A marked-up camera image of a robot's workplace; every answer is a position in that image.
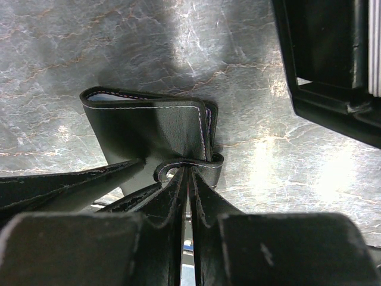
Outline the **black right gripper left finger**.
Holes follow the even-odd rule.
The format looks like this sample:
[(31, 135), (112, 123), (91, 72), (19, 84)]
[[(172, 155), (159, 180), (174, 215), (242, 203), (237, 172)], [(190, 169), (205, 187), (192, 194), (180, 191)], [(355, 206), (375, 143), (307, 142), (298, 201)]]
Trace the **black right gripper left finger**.
[(2, 285), (179, 285), (188, 171), (127, 212), (18, 214), (1, 231)]

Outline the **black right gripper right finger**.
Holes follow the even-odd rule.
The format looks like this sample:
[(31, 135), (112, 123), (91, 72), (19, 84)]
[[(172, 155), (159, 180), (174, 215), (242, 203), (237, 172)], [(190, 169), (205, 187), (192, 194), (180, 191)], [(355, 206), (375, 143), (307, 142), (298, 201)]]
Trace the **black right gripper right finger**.
[(379, 285), (356, 225), (340, 213), (246, 214), (189, 171), (197, 285)]

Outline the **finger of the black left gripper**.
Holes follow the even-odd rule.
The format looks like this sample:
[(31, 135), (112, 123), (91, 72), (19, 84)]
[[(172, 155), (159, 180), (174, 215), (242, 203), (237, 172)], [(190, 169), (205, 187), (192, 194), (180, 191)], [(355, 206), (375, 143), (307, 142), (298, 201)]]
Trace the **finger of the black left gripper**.
[(129, 160), (82, 172), (1, 178), (1, 226), (22, 212), (76, 212), (120, 187), (144, 168)]
[(96, 213), (124, 213), (135, 212), (151, 201), (162, 190), (161, 183), (155, 183), (137, 190), (107, 206)]

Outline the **black plastic card tray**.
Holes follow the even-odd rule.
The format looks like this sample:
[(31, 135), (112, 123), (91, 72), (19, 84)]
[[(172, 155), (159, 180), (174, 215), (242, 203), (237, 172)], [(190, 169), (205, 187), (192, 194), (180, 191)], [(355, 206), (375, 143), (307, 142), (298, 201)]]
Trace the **black plastic card tray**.
[(294, 112), (380, 147), (380, 98), (368, 92), (368, 1), (273, 1)]

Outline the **black leather card holder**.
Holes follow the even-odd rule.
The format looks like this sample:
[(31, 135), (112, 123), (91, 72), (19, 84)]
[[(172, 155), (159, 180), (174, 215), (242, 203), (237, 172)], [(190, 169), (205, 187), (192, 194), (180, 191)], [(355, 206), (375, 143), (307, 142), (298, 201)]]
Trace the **black leather card holder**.
[(214, 102), (102, 86), (83, 91), (80, 100), (108, 164), (145, 163), (121, 185), (124, 195), (166, 184), (182, 166), (197, 168), (209, 186), (217, 186), (224, 158), (213, 150)]

